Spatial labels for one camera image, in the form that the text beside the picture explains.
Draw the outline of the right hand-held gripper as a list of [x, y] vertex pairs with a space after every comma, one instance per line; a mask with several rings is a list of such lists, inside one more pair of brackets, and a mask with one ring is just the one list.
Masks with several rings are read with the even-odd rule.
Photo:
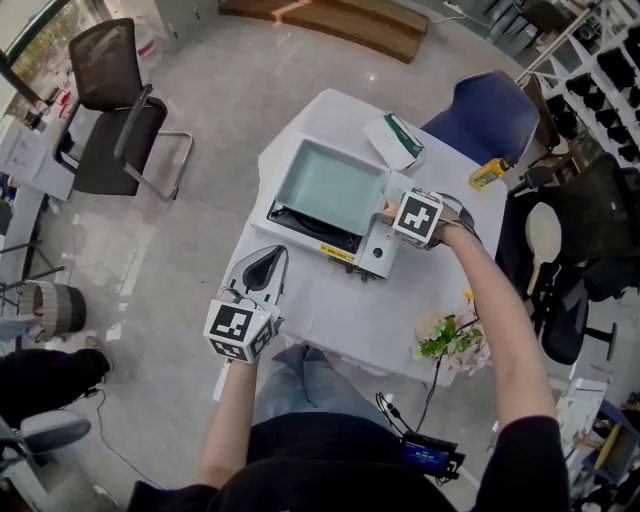
[[392, 223], [400, 239], [416, 248], [433, 249], [442, 244], [435, 232], [443, 225], [457, 226], [476, 236], [473, 216], [454, 196], [420, 188], [402, 194]]

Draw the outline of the white portable gas stove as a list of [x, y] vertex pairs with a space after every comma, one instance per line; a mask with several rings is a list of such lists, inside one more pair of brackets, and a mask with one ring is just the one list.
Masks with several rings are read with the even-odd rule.
[[252, 226], [300, 248], [325, 256], [345, 266], [349, 272], [361, 274], [364, 281], [388, 278], [399, 239], [392, 227], [383, 222], [382, 212], [387, 202], [401, 194], [392, 184], [396, 174], [391, 177], [385, 192], [383, 209], [372, 217], [366, 235], [357, 236], [335, 228], [290, 210], [275, 200], [275, 194], [284, 175], [284, 160], [293, 154], [302, 137], [312, 138], [297, 134], [285, 145], [268, 186], [251, 215]]

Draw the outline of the pale green square pan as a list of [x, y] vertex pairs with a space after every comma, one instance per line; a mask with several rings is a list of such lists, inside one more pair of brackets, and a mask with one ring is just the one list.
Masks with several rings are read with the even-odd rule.
[[395, 171], [316, 139], [302, 137], [284, 160], [277, 203], [353, 235], [364, 236], [383, 209]]

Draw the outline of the person's left forearm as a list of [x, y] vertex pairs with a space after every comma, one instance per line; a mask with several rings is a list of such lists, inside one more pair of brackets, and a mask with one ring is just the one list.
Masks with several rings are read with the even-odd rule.
[[198, 464], [198, 484], [222, 488], [247, 464], [258, 364], [232, 361]]

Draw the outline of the person's right forearm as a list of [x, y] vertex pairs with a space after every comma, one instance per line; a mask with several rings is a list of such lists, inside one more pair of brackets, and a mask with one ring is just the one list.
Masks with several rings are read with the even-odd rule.
[[438, 237], [458, 258], [471, 287], [493, 361], [499, 426], [525, 417], [555, 417], [541, 348], [511, 283], [466, 229], [448, 223]]

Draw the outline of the yellow bottle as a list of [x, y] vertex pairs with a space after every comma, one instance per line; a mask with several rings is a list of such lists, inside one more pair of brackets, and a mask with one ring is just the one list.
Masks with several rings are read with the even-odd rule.
[[474, 189], [481, 190], [501, 179], [511, 167], [512, 164], [506, 158], [494, 158], [470, 175], [469, 184]]

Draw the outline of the cream round hand fan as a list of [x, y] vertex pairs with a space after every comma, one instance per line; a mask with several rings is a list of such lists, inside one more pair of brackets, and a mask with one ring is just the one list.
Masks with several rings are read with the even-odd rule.
[[561, 250], [562, 228], [551, 206], [539, 202], [532, 208], [526, 219], [525, 236], [533, 254], [533, 271], [527, 287], [527, 295], [532, 296], [541, 266], [552, 263]]

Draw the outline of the brown wooden chair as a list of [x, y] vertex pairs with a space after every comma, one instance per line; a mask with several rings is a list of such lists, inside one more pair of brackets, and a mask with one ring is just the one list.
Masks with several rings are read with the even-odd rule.
[[531, 75], [523, 87], [523, 91], [532, 101], [539, 115], [535, 140], [548, 152], [552, 152], [560, 144], [560, 134], [542, 94], [539, 79], [535, 75]]

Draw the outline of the black office chair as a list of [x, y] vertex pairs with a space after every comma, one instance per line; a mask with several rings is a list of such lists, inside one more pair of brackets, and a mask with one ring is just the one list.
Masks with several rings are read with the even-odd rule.
[[[539, 268], [526, 237], [537, 206], [550, 207], [561, 228], [558, 254]], [[548, 167], [528, 170], [508, 193], [496, 262], [532, 306], [549, 358], [575, 363], [587, 336], [614, 345], [617, 331], [590, 328], [587, 318], [593, 302], [640, 293], [640, 171], [608, 153], [563, 184]]]

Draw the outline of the black mesh chrome chair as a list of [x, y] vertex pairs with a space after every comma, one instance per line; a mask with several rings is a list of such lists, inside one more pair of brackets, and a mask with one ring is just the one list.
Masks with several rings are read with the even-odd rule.
[[[134, 196], [148, 187], [163, 201], [174, 200], [180, 189], [194, 138], [186, 131], [162, 128], [168, 110], [142, 82], [131, 18], [101, 22], [74, 37], [68, 45], [77, 100], [54, 143], [54, 160], [72, 172], [73, 188], [93, 195]], [[70, 134], [79, 108], [97, 112], [85, 145]], [[169, 193], [144, 176], [153, 145], [159, 137], [187, 140], [185, 155]]]

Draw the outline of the person's black shirt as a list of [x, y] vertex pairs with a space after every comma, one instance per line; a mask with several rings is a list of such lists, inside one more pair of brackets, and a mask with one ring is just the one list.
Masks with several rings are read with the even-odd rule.
[[[499, 434], [472, 512], [569, 512], [558, 423], [517, 420]], [[369, 420], [292, 413], [254, 426], [248, 463], [222, 487], [137, 482], [127, 512], [456, 512]]]

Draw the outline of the black battery pack with screen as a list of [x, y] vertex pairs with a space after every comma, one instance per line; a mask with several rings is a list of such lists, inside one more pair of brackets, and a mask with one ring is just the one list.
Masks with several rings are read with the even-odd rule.
[[406, 432], [401, 439], [403, 462], [441, 483], [459, 478], [459, 470], [466, 455], [458, 452], [457, 448], [457, 443], [417, 432]]

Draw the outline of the white framed glass table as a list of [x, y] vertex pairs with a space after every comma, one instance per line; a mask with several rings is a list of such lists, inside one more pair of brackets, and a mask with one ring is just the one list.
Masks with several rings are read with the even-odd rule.
[[605, 398], [606, 382], [573, 380], [557, 402], [570, 496], [598, 484], [617, 486], [640, 464], [640, 404], [617, 406]]

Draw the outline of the grey oval shell device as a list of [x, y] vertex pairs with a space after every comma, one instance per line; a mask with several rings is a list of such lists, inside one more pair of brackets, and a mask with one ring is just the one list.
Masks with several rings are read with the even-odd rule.
[[91, 422], [68, 411], [55, 410], [24, 419], [20, 435], [29, 452], [41, 455], [69, 446], [91, 430]]

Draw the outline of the white side table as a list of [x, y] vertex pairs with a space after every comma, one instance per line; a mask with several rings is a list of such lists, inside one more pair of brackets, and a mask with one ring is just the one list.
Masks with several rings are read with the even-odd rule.
[[32, 105], [0, 118], [0, 173], [66, 201], [85, 143], [73, 125], [79, 108], [73, 86], [55, 90], [42, 112]]

